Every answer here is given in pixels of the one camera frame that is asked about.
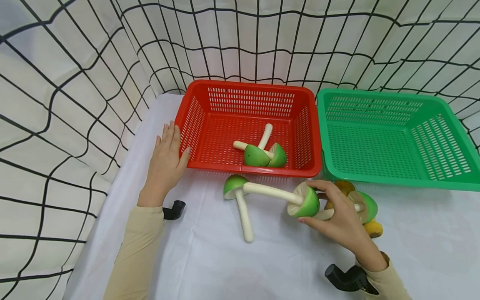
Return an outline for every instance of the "hand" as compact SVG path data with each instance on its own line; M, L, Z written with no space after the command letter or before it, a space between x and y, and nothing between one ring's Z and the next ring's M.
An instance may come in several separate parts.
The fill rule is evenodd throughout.
M170 121L164 124L162 138L156 137L147 180L138 198L138 206L158 207L163 205L167 193L177 185L190 157L188 147L179 158L180 128Z
M353 202L330 181L307 181L307 185L325 191L333 204L335 213L328 221L320 221L311 217L302 217L299 218L299 221L352 251L360 264L367 270L379 272L386 269L387 262L363 228Z

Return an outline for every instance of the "black clamp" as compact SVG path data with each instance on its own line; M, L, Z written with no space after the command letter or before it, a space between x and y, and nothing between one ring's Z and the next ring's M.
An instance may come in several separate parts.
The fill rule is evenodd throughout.
M331 264L325 270L325 277L339 290L355 292L363 289L369 294L378 295L378 291L368 281L365 270L357 265L351 267L346 273L343 273L339 267Z
M176 220L181 217L181 213L185 208L185 202L180 200L175 200L173 202L172 208L163 207L163 219L164 220Z

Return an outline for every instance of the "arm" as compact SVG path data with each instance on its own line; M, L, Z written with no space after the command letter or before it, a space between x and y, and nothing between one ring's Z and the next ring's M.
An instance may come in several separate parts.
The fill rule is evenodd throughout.
M378 250L363 228L355 211L354 204L333 183L323 180L307 181L311 187L325 191L332 202L335 213L328 221L311 217L299 218L311 228L326 235L353 252L357 264L361 266L368 281L378 291L378 295L360 291L366 300L409 300L402 280L390 263L390 258Z
M128 217L104 300L148 297L155 255L163 233L163 201L180 180L190 156L190 148L187 148L179 158L179 148L178 126L173 122L165 124L162 138L156 137L145 186Z

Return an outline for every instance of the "red basket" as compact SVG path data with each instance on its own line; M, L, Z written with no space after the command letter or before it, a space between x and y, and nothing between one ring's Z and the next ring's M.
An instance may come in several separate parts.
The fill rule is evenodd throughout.
M322 168L317 108L304 87L197 80L188 86L175 123L180 150L192 147L189 168L305 178ZM243 151L233 142L258 144L267 123L273 131L266 149L281 144L287 164L244 165Z

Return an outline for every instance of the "grid backdrop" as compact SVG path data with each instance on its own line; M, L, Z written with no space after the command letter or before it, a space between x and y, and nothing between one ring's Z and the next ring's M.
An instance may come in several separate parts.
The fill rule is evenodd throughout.
M0 299L61 299L149 103L195 79L435 95L478 149L479 1L1 1Z

